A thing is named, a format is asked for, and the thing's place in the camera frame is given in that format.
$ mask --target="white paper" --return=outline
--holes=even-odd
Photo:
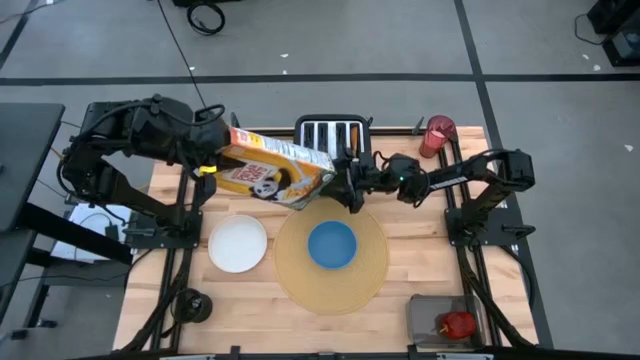
[[[129,218],[131,217],[131,209],[129,209],[128,207],[120,206],[120,205],[107,205],[107,209],[109,209],[109,211],[113,212],[114,214],[120,216],[121,218],[125,219],[125,221],[129,221]],[[98,213],[104,214],[104,216],[93,215]],[[123,230],[126,229],[128,226],[125,225],[123,227],[122,221],[109,215],[101,207],[96,206],[92,209],[89,207],[89,204],[79,204],[73,209],[73,212],[69,217],[69,221],[76,224],[80,224],[82,222],[81,226],[83,228],[93,230],[101,235],[105,235],[104,229],[105,227],[110,225],[109,220],[111,221],[111,224],[118,226],[118,241],[120,243],[124,243],[125,234]],[[53,250],[51,251],[51,255],[61,259],[76,260],[76,261],[82,261],[86,263],[93,263],[95,260],[107,260],[102,256],[98,256],[96,254],[90,253],[82,249],[76,250],[75,246],[69,245],[62,241],[56,242],[55,246],[53,247]]]

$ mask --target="wooden tabletop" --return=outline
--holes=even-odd
[[[487,149],[482,127],[459,127],[463,158]],[[437,158],[418,155],[419,137],[376,136],[373,150],[385,156],[400,152],[419,158],[430,171]],[[448,149],[449,162],[453,155]],[[149,194],[165,203],[175,201],[179,166],[156,163]],[[469,184],[471,196],[485,188]],[[455,190],[456,201],[462,203]],[[444,223],[444,191],[436,191],[418,209],[394,195],[365,197],[365,208],[387,234],[391,263],[386,282],[371,302],[341,316],[321,316],[291,301],[277,282],[272,261],[273,239],[290,210],[275,204],[220,190],[203,207],[200,247],[194,252],[189,287],[209,295],[213,313],[203,323],[183,326],[180,353],[228,353],[240,345],[244,353],[404,352],[409,344],[405,305],[413,294],[461,295],[455,250],[449,245]],[[251,215],[266,228],[269,246],[264,259],[252,270],[229,274],[209,259],[207,242],[214,226],[233,214]],[[114,348],[128,343],[158,300],[166,250],[155,250],[129,276]],[[493,298],[507,318],[529,341],[537,343],[518,264],[496,247],[484,247]],[[473,256],[468,256],[473,264]]]

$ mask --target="yellow cereal box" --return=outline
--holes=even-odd
[[[300,210],[335,176],[329,154],[229,128],[222,155],[244,166],[215,174],[218,186]]]

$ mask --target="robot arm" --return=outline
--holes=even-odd
[[[58,181],[70,194],[91,204],[121,204],[156,219],[160,226],[185,228],[183,209],[165,205],[129,185],[126,177],[102,159],[122,151],[168,164],[181,164],[196,181],[212,183],[215,178],[197,177],[200,166],[225,166],[219,152],[229,142],[229,133],[220,115],[222,105],[195,114],[188,105],[155,95],[150,99],[127,102],[101,102],[89,105],[78,136],[70,139],[58,166]],[[73,190],[62,182],[68,180]]]
[[[198,177],[194,169],[216,166],[225,170],[243,165],[221,156],[230,143],[228,127],[220,119],[224,107],[214,105],[196,112],[188,105],[155,95],[141,101],[91,104],[81,133],[71,139],[58,166],[60,185],[72,195],[92,204],[121,204],[153,217],[161,226],[184,228],[184,210],[165,205],[129,185],[126,177],[102,159],[122,151],[125,156],[139,155],[181,164],[197,182],[209,189],[201,203],[215,193],[215,177]],[[466,204],[465,223],[480,223],[483,217],[513,191],[524,191],[535,183],[531,157],[520,151],[489,150],[467,161],[432,172],[420,168],[419,161],[394,154],[376,165],[378,152],[346,154],[335,161],[338,175],[321,195],[328,196],[357,213],[364,204],[363,193],[397,191],[399,201],[420,206],[432,192],[467,181],[479,180],[489,187]],[[499,160],[497,173],[487,169]],[[73,191],[62,182],[68,180]]]

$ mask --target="woven placemat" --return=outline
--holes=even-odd
[[[328,220],[342,221],[358,240],[355,258],[340,270],[320,267],[307,249],[311,230]],[[340,315],[378,293],[389,268],[389,248],[380,224],[366,210],[350,214],[337,201],[321,198],[285,220],[275,239],[274,260],[280,286],[293,301],[317,314]]]

